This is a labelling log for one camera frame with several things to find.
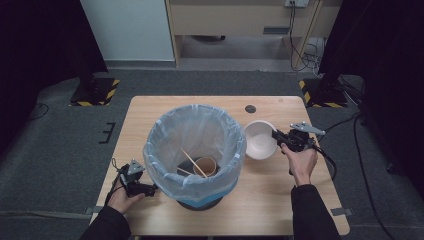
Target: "plastic bag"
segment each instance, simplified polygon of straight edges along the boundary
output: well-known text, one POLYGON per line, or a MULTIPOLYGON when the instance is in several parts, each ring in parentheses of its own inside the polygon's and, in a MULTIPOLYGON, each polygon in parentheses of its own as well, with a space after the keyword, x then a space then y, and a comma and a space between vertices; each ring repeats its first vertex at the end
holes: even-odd
POLYGON ((235 187, 246 153, 243 127, 224 110, 209 105, 187 105, 156 121, 143 149, 153 182, 169 197, 193 207, 227 195, 235 187), (177 167, 188 160, 212 157, 216 175, 183 176, 177 167))

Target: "black tripod base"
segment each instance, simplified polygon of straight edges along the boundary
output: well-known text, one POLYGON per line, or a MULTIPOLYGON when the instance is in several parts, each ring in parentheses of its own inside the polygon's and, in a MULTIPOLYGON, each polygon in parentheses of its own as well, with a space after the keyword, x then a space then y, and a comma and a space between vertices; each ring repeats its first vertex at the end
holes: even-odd
POLYGON ((307 78, 299 82, 307 107, 347 107, 347 100, 340 90, 320 89, 320 78, 307 78))
POLYGON ((112 100, 119 80, 115 78, 96 78, 96 91, 88 90, 80 82, 70 99, 71 106, 107 105, 112 100))

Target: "paper cup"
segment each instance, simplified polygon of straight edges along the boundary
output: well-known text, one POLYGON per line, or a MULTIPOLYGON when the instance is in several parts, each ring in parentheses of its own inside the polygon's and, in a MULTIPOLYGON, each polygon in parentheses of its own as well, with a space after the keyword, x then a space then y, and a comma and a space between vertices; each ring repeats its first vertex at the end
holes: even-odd
MULTIPOLYGON (((207 177, 213 176, 216 173, 216 162, 213 158, 203 157, 196 160, 197 166, 205 173, 207 177)), ((193 165, 193 171, 195 174, 205 177, 199 169, 193 165)))

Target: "white bowl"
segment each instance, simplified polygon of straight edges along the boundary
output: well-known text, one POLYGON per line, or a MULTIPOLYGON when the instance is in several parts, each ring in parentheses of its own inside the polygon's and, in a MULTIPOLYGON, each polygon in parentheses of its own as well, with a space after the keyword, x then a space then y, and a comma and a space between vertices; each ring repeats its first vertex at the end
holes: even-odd
POLYGON ((246 154, 255 160, 271 157, 277 150, 277 140, 272 138, 275 127, 263 120, 249 123, 244 130, 247 140, 246 154))

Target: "table top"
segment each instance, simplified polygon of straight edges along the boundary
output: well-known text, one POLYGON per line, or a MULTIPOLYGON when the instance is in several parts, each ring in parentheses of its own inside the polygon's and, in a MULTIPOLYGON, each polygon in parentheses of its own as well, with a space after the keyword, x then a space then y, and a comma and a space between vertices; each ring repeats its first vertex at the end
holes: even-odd
MULTIPOLYGON (((123 166, 133 158, 144 166, 142 150, 153 124, 169 110, 187 104, 220 107, 242 126, 255 120, 265 120, 288 132, 290 123, 310 123, 303 100, 299 97, 137 96, 131 101, 112 156, 117 166, 123 166), (247 105, 255 106, 256 112, 246 112, 247 105)), ((340 208, 325 160, 318 155, 311 181, 318 188, 328 210, 340 208)), ((161 236, 292 235, 290 192, 294 179, 288 171, 288 160, 279 149, 270 158, 261 161, 246 155, 236 187, 218 205, 206 211, 192 211, 157 190, 154 197, 144 198, 127 213, 131 232, 133 235, 161 236)), ((116 169, 110 164, 98 206, 104 204, 115 177, 116 169)), ((147 171, 140 181, 152 184, 147 171)), ((333 219, 340 235, 346 235, 349 232, 346 216, 333 216, 333 219)))

